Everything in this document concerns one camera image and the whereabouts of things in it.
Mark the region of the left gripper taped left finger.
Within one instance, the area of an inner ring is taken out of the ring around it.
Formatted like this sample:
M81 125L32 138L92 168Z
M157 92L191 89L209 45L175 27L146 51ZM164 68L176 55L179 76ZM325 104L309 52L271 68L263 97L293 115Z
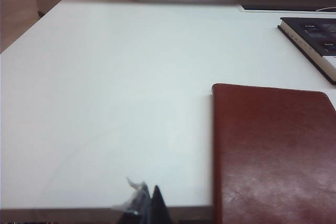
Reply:
M121 205L112 206L113 210L122 212L117 223L151 223L151 196L145 182L136 183L127 177L127 182L134 192Z

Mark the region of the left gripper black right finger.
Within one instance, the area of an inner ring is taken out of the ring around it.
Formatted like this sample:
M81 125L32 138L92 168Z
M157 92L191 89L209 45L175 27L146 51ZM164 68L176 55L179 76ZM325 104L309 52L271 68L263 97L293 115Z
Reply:
M165 205L159 187L154 187L151 199L151 223L153 224L170 224L171 217Z

